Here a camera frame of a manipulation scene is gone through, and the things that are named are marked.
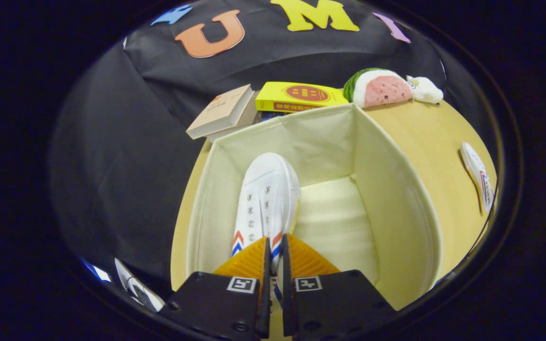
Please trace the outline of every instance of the cream fabric bin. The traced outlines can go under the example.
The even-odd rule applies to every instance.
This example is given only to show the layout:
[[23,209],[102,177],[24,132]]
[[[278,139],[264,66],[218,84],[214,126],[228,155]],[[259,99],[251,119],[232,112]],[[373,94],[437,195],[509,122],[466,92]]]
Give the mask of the cream fabric bin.
[[340,270],[361,270],[396,309],[434,285],[440,228],[416,171],[388,134],[353,104],[270,119],[216,140],[189,223],[187,276],[230,258],[246,169],[266,152],[299,177],[294,234]]

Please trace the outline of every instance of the book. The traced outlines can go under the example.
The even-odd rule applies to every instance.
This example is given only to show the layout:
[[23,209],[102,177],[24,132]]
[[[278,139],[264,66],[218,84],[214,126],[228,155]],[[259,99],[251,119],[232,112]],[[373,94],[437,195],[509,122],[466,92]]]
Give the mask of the book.
[[[255,109],[256,105],[254,105],[254,96],[252,97],[251,102],[252,102],[251,103],[252,105],[249,106],[249,108],[246,108],[246,110],[251,110],[251,108],[254,108],[254,111],[256,112],[256,109]],[[218,132],[211,133],[211,134],[207,135],[206,138],[208,139],[208,141],[214,143],[214,141],[217,138],[221,138],[223,136],[231,134],[232,132],[236,132],[237,130],[241,130],[241,129],[247,127],[247,126],[255,125],[256,123],[260,123],[263,120],[263,117],[262,117],[260,112],[256,112],[256,114],[254,115],[254,118],[252,118],[252,121],[248,121],[251,116],[252,115],[242,115],[241,119],[240,119],[240,122],[237,124],[237,126],[232,127],[232,128],[228,128],[228,129],[223,129],[223,130],[218,131]]]
[[297,112],[349,103],[342,90],[294,82],[266,82],[256,96],[256,110]]
[[238,125],[250,125],[255,116],[254,91],[247,84],[216,96],[186,132],[195,140]]

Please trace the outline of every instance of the stuffed toy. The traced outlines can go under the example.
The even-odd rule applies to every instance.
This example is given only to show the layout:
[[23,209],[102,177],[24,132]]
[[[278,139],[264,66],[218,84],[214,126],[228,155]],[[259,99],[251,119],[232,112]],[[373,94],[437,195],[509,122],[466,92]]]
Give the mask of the stuffed toy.
[[373,67],[353,75],[345,83],[343,96],[360,108],[370,108],[409,99],[436,104],[444,93],[428,78],[407,76],[405,81],[393,71]]

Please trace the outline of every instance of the beige book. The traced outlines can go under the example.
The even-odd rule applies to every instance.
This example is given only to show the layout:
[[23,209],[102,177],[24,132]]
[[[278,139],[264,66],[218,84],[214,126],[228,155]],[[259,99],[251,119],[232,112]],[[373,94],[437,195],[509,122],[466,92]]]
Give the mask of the beige book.
[[[187,129],[187,134],[195,140],[202,136],[236,127],[240,123],[245,109],[249,106],[248,103],[251,101],[253,94],[254,91],[250,84],[247,84],[216,96],[191,123],[189,129]],[[256,106],[254,103],[252,103],[252,106],[254,106],[253,111],[255,114]]]

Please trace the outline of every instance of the white sneaker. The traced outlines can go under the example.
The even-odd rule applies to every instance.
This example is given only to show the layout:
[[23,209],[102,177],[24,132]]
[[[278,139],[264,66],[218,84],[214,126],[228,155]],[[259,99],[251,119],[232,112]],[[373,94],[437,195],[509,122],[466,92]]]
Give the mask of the white sneaker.
[[241,186],[232,255],[269,237],[271,272],[277,273],[282,236],[294,229],[299,201],[299,178],[290,163],[275,153],[256,157]]

